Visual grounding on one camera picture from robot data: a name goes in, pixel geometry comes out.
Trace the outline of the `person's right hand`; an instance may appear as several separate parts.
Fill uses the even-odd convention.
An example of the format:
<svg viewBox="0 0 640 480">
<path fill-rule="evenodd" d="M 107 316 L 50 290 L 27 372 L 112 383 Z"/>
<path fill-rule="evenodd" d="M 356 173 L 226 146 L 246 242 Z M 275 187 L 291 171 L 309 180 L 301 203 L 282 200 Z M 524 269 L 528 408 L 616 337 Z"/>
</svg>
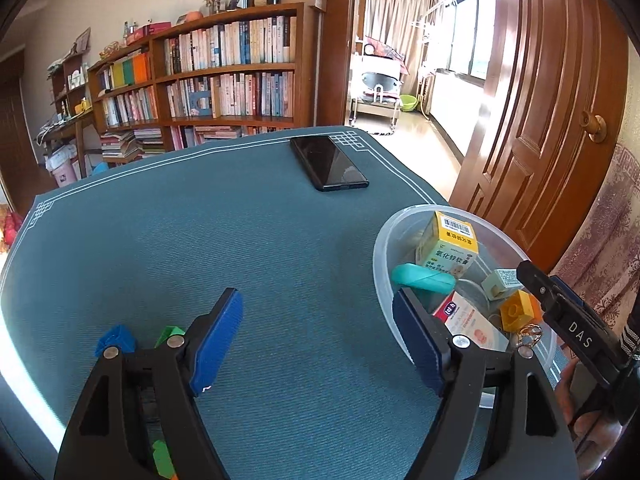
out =
<svg viewBox="0 0 640 480">
<path fill-rule="evenodd" d="M 567 426 L 573 429 L 577 437 L 577 458 L 582 461 L 585 468 L 591 469 L 596 468 L 605 455 L 616 445 L 623 432 L 623 426 L 602 412 L 576 415 L 570 384 L 573 381 L 578 363 L 578 359 L 572 359 L 562 370 L 560 382 L 555 387 L 555 396 Z"/>
</svg>

